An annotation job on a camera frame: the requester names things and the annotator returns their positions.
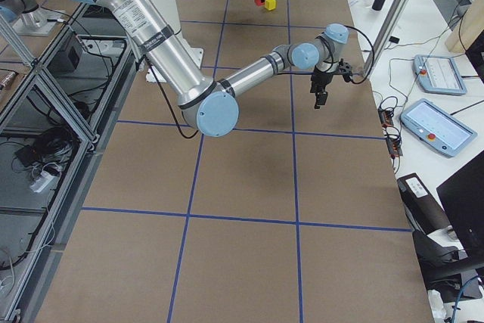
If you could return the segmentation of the yellow foam block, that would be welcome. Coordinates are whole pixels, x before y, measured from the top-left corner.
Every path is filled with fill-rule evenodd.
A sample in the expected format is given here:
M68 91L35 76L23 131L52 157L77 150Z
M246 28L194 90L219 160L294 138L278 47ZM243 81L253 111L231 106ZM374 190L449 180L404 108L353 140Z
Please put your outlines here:
M267 11L273 11L277 8L277 0L265 0L264 1L264 9Z

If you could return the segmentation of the far teach pendant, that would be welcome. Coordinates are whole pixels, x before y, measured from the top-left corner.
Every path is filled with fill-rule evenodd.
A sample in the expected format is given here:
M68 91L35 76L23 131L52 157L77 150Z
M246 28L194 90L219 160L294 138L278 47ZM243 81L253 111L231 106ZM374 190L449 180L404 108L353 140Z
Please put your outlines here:
M467 87L451 57L417 54L413 69L420 87L427 93L461 96Z

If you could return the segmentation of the teach pendant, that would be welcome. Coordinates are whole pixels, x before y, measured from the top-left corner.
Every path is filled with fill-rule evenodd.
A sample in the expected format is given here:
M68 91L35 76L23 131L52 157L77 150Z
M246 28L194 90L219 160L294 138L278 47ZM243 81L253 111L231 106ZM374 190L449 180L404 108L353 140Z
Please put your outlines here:
M427 93L461 96L467 87L451 57L417 54L413 69L420 87Z
M405 109L400 121L424 144L446 157L457 156L478 135L426 98Z

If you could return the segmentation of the brown table mat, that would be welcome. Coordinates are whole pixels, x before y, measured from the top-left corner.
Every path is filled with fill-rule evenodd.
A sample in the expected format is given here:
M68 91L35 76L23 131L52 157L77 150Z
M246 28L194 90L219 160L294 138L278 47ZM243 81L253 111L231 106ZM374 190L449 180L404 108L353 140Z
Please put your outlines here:
M309 89L185 139L137 75L36 321L432 321L370 83Z

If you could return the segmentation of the near teach pendant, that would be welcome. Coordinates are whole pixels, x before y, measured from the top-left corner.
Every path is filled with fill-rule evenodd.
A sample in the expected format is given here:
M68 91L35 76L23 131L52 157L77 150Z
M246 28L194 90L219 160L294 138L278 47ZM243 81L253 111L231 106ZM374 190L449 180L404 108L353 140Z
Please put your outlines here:
M478 135L426 98L405 109L400 121L424 144L446 157L457 156Z

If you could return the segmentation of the black monitor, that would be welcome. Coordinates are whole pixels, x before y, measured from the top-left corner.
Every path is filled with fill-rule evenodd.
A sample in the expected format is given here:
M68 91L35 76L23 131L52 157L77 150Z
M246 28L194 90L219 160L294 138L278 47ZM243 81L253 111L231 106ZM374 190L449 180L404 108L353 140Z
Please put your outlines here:
M483 274L483 153L445 180L437 194L465 253L444 247L421 231L412 234L417 259L426 288L456 284L459 275L475 271Z

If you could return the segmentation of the white power strip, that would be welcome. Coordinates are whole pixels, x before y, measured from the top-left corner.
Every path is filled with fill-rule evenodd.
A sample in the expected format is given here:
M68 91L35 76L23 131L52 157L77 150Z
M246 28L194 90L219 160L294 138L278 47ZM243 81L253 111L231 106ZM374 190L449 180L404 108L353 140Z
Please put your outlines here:
M53 179L54 175L47 171L42 171L29 188L34 193L41 193Z

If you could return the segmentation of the aluminium frame rack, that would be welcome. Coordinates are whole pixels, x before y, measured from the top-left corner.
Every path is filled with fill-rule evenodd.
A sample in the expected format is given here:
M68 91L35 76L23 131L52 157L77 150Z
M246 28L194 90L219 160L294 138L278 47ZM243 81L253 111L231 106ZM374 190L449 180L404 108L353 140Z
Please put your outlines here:
M135 75L106 9L45 8L45 30L1 24L1 320L35 318ZM54 175L41 192L30 185Z

